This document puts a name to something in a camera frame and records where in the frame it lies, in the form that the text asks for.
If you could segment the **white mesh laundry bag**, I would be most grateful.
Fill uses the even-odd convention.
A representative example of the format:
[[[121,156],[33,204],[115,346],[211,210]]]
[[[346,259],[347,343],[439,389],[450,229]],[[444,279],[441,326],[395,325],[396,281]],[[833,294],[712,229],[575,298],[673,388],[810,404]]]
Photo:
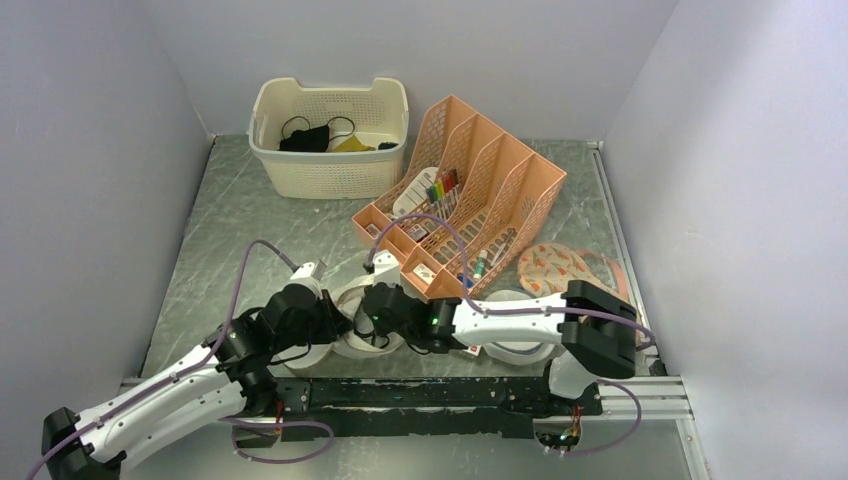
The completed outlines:
[[[283,365],[292,374],[303,374],[328,358],[366,360],[386,356],[406,344],[397,333],[378,335],[374,324],[361,311],[365,288],[374,280],[373,275],[356,277],[331,294],[339,311],[347,319],[349,331],[327,345],[295,346],[274,357],[284,360]]]

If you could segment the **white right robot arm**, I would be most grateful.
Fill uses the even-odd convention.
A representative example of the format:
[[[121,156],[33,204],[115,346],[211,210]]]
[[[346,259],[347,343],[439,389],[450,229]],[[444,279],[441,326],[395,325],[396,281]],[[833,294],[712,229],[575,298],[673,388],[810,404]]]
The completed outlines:
[[[636,309],[586,281],[546,297],[480,303],[422,301],[378,283],[366,288],[361,308],[379,335],[396,333],[434,354],[510,342],[563,348],[539,389],[542,406],[553,414],[565,413],[599,378],[626,380],[636,373]]]

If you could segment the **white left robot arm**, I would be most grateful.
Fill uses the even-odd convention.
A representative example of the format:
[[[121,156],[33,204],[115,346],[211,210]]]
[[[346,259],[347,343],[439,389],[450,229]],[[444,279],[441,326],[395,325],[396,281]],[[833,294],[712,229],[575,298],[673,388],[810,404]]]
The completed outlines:
[[[62,407],[43,423],[42,458],[53,479],[116,479],[129,447],[156,441],[150,428],[203,426],[221,416],[261,416],[278,407],[270,369],[278,354],[329,345],[351,328],[326,290],[289,284],[263,307],[233,317],[185,357],[135,388],[97,407]]]

